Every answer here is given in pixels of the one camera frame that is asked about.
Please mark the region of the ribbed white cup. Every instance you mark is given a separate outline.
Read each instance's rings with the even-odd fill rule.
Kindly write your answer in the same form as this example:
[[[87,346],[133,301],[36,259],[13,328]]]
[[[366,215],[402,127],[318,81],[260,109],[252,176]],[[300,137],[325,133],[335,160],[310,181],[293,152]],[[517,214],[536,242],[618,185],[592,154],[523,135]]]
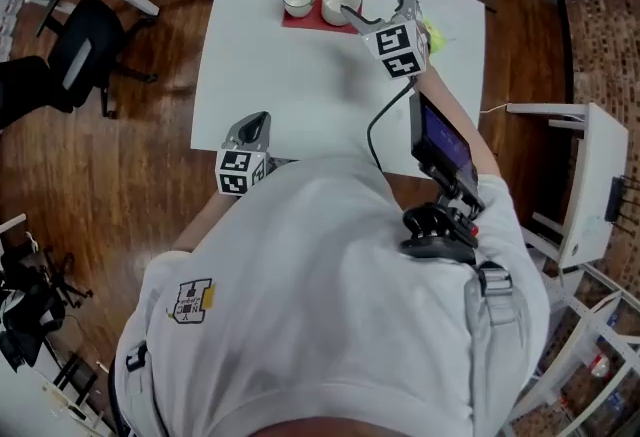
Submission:
[[[322,0],[321,16],[326,23],[335,27],[342,27],[349,23],[341,12],[342,6],[359,10],[362,0]]]

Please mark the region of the person's right forearm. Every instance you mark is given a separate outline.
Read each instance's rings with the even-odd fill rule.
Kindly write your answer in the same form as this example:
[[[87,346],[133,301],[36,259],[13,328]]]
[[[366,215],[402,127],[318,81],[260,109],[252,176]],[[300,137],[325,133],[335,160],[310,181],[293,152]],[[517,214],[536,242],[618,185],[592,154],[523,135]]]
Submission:
[[[467,141],[477,172],[482,175],[500,177],[500,169],[489,146],[432,65],[429,65],[418,76],[417,88],[456,127]]]

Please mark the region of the black chest monitor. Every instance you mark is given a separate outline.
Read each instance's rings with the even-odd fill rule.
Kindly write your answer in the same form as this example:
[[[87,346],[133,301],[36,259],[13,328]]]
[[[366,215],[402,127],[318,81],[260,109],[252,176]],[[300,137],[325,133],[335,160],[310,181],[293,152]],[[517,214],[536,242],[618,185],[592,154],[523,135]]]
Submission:
[[[409,99],[411,155],[419,169],[444,186],[477,188],[477,172],[466,139],[421,92]]]

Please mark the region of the black power strip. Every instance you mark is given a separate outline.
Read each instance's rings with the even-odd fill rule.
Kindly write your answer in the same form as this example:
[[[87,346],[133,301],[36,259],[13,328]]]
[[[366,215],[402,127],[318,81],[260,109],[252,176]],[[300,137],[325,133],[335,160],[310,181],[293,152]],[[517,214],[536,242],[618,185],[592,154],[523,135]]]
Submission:
[[[624,177],[613,177],[604,216],[606,222],[613,224],[618,220],[625,190]]]

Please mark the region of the black monitor mount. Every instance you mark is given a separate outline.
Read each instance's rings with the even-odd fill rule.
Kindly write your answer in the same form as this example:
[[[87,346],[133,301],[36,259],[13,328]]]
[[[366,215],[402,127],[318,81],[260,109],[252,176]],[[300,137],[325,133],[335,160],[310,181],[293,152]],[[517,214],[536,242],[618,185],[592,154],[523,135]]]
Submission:
[[[434,202],[404,212],[403,224],[411,236],[399,250],[415,259],[447,259],[475,267],[475,220],[484,209],[476,189],[444,186]]]

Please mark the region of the person's white shirt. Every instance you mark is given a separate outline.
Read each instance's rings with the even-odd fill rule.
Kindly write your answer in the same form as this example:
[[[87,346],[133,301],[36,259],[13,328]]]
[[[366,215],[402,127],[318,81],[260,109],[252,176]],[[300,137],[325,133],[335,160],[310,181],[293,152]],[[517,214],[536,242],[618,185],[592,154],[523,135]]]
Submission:
[[[147,266],[114,387],[138,437],[250,437],[290,421],[494,437],[544,348],[549,302],[505,182],[482,175],[480,268],[399,250],[371,164],[278,168],[192,251]]]

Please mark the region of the black mesh office chair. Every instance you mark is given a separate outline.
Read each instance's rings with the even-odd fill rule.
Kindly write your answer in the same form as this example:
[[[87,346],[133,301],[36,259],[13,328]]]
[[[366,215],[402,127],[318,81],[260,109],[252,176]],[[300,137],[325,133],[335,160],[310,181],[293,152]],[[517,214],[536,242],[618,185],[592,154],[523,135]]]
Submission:
[[[45,60],[38,56],[0,62],[0,132],[39,108],[71,113],[74,106]]]

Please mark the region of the green tissue packet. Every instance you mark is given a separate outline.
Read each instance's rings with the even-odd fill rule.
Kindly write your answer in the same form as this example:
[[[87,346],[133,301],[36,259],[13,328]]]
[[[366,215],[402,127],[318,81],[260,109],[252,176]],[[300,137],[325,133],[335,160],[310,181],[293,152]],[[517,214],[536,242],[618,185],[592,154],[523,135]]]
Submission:
[[[430,53],[437,53],[447,45],[448,39],[427,18],[423,19],[423,23],[429,35]]]

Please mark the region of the white side desk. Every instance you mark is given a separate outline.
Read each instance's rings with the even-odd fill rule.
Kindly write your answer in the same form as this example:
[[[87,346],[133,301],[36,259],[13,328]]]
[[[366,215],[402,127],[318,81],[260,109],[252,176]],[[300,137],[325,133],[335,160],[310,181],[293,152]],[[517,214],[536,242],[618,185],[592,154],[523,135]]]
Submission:
[[[628,130],[594,103],[509,103],[512,114],[543,116],[548,125],[582,134],[564,221],[535,212],[533,220],[558,234],[556,244],[524,227],[525,242],[554,261],[560,271],[601,259],[616,218],[609,213],[614,184],[626,171]]]

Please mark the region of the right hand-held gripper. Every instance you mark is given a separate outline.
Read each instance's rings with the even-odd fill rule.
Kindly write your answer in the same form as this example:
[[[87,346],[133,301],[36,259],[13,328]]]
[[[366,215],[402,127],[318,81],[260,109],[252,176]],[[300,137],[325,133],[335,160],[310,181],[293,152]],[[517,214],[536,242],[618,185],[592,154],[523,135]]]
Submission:
[[[372,56],[380,61],[391,79],[415,76],[426,69],[431,51],[418,0],[396,0],[395,14],[388,20],[368,20],[349,6],[342,16],[358,32]]]

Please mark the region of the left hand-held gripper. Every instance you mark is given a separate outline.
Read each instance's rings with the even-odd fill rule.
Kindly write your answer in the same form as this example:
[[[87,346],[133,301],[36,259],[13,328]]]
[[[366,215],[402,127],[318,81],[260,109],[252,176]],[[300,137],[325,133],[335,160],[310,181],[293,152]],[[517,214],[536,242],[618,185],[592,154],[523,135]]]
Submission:
[[[266,177],[270,130],[271,115],[267,111],[250,114],[230,128],[230,137],[216,157],[215,175],[220,193],[242,196]]]

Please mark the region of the red tray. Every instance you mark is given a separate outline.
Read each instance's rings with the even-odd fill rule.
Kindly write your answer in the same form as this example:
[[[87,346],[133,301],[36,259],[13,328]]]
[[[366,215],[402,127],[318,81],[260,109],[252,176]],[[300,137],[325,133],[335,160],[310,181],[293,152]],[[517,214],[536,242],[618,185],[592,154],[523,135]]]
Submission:
[[[317,31],[331,31],[358,35],[359,32],[351,25],[334,26],[329,24],[322,17],[322,0],[314,0],[311,11],[303,17],[291,16],[286,10],[282,12],[281,26],[291,29],[306,29]]]

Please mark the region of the black tripod bundle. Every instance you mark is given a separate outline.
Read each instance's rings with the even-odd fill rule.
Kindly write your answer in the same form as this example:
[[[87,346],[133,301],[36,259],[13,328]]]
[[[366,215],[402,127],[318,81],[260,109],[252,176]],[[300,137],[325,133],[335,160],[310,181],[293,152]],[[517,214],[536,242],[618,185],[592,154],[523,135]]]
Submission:
[[[31,254],[26,244],[0,256],[0,354],[14,371],[34,366],[47,335],[62,327],[66,309],[93,296],[66,281],[75,256],[67,253],[56,263],[52,253],[44,248],[40,266],[24,262]]]

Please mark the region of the person's left forearm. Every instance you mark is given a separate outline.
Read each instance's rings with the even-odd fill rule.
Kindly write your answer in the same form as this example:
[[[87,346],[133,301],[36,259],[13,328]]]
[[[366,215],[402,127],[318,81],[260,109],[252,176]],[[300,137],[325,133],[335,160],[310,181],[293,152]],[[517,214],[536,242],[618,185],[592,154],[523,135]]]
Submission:
[[[215,192],[172,245],[173,250],[192,252],[238,201],[238,197]]]

